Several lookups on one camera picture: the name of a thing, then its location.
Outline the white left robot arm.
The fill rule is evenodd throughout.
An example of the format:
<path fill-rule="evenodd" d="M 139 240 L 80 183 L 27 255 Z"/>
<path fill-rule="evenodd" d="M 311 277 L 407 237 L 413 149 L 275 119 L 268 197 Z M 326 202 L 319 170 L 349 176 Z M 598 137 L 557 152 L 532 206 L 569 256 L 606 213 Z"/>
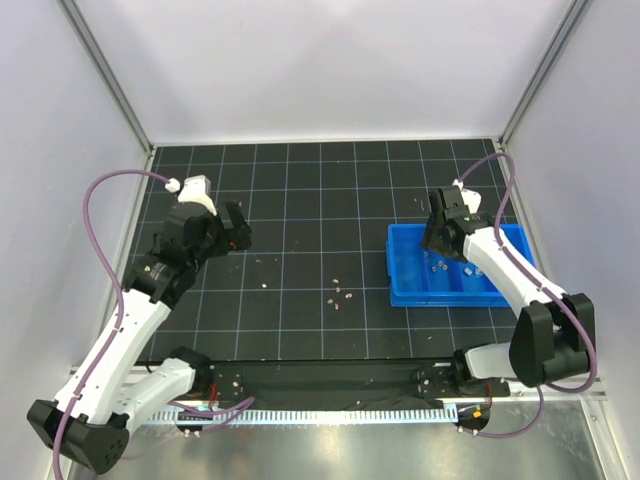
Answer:
<path fill-rule="evenodd" d="M 251 246 L 238 203 L 225 204 L 231 225 L 196 202 L 175 203 L 152 249 L 130 265 L 113 316 L 72 378 L 51 400 L 36 400 L 27 421 L 58 454 L 101 475 L 122 457 L 131 435 L 170 401 L 212 386 L 210 359 L 178 346 L 134 386 L 131 367 L 211 258 Z"/>

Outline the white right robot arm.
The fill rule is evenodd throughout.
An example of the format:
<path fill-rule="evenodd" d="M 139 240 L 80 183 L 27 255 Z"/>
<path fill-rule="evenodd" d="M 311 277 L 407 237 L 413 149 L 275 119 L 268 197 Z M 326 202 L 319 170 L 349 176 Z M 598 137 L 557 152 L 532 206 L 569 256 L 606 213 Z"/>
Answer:
<path fill-rule="evenodd" d="M 479 267 L 517 318 L 509 342 L 464 351 L 469 376 L 515 378 L 571 394 L 588 390 L 597 377 L 589 297 L 567 293 L 526 260 L 499 221 L 478 211 L 477 194 L 452 185 L 431 192 L 429 203 L 423 248 Z"/>

